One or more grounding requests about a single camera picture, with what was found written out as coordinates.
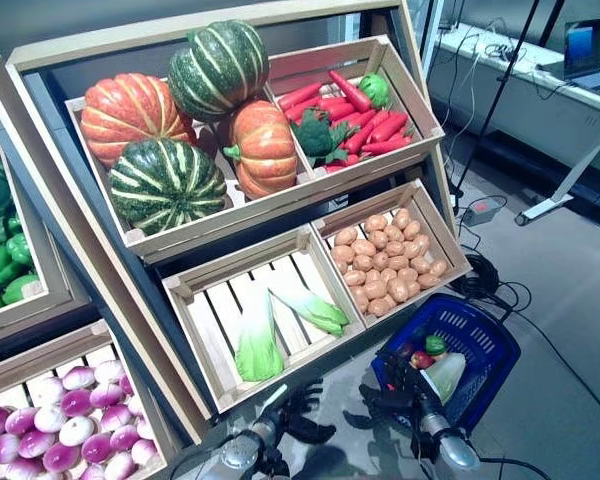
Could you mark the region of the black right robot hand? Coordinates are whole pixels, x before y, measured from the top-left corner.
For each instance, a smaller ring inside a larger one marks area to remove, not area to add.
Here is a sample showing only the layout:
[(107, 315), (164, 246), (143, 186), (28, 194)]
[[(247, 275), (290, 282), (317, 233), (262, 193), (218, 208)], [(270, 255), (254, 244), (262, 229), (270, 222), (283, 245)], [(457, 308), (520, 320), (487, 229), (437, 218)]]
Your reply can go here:
[(381, 420), (395, 416), (405, 417), (409, 422), (419, 422), (422, 418), (420, 394), (426, 380), (419, 370), (409, 367), (402, 379), (405, 381), (397, 390), (371, 387), (367, 384), (359, 386), (363, 404), (367, 407), (369, 421), (379, 423)]

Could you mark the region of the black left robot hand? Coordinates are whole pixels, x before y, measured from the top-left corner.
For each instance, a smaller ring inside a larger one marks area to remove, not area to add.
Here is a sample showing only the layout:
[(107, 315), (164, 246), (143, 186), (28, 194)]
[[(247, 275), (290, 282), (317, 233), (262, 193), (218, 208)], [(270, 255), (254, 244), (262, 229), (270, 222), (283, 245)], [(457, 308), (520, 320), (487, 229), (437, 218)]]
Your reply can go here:
[(336, 433), (335, 425), (318, 424), (306, 417), (320, 405), (323, 379), (317, 378), (289, 393), (275, 409), (277, 427), (276, 442), (288, 435), (309, 445), (325, 444)]

